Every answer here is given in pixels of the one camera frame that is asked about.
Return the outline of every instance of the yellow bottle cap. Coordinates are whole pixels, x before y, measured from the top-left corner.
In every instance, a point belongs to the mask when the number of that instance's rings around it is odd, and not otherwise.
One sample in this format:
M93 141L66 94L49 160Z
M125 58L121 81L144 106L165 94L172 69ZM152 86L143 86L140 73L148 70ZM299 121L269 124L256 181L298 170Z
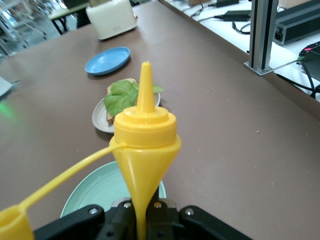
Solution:
M160 148L176 140L176 117L155 106L150 62L141 66L137 106L117 114L113 124L115 140L130 148Z

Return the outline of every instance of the metal post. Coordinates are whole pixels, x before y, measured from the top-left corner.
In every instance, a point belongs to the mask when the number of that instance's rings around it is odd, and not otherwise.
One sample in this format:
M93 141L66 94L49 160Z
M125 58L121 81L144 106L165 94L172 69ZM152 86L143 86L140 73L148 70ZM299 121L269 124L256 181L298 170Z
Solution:
M249 61L244 65L262 76L269 67L278 0L252 0Z

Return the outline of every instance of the bread slice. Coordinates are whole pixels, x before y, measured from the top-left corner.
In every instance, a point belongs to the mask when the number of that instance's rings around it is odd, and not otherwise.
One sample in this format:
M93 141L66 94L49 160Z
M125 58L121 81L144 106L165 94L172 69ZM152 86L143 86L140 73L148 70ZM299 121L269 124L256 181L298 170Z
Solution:
M137 82L137 80L134 79L134 78L126 78L126 79L122 79L122 80L119 80L119 81L124 81L124 80L128 80L128 81L130 81L130 82L132 82L132 83L133 83L133 82ZM108 95L108 94L111 94L111 85L106 88L106 94L107 94L107 95ZM107 122L111 125L111 124L114 124L115 117L114 117L114 116L111 116L111 115L109 114L109 112L107 111L107 112L106 112L106 120L107 120Z

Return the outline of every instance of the plate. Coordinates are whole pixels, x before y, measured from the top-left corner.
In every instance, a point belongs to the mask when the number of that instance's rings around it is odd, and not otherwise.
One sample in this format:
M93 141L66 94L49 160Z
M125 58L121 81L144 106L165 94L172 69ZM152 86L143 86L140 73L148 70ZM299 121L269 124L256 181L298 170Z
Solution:
M154 105L159 106L160 93L154 94ZM114 125L107 122L107 110L104 103L104 98L95 106L92 113L92 123L96 129L113 134L115 132Z
M167 197L162 181L159 197ZM66 201L60 217L90 204L97 204L106 212L114 201L122 198L130 198L130 193L117 162L113 161L97 168L79 183Z
M129 48L124 46L110 48L91 58L86 63L84 70L96 76L109 74L125 65L129 58Z

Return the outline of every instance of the white plate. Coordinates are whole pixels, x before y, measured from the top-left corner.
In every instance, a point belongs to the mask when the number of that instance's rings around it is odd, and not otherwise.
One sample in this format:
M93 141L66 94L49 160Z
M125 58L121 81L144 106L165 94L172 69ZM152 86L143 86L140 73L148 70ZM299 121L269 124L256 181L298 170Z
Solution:
M167 197L162 181L159 197ZM106 212L114 201L122 198L130 198L130 193L117 162L113 161L97 168L79 183L66 201L60 217L91 204L101 206Z
M154 94L154 105L159 106L160 104L160 93ZM107 122L107 110L104 103L104 98L95 106L92 113L92 123L96 129L113 134L115 132L114 125Z

